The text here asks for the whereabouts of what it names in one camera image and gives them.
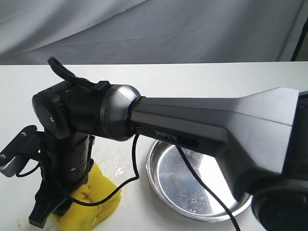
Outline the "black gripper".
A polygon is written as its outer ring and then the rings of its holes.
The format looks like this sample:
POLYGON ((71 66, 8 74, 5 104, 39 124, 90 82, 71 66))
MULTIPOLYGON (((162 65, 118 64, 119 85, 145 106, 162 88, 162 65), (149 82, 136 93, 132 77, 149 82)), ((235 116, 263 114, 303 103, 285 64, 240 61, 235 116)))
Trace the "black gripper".
POLYGON ((73 192, 87 181, 94 139, 79 132, 57 139, 43 132, 40 147, 44 182, 35 195, 35 205, 28 218, 31 225, 43 228, 51 214, 63 216, 69 210, 73 201, 60 192, 55 182, 65 191, 73 192))

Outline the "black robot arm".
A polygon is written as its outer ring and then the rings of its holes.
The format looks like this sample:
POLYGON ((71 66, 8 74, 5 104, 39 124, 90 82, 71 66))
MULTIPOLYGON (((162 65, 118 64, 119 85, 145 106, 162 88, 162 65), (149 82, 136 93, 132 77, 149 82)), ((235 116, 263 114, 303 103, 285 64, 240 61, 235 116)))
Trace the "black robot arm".
POLYGON ((62 200, 85 181, 93 136, 144 135, 214 157, 233 197, 252 195, 268 231, 308 228, 308 94, 148 98, 129 85, 63 81, 33 96, 44 127, 43 184, 62 200))

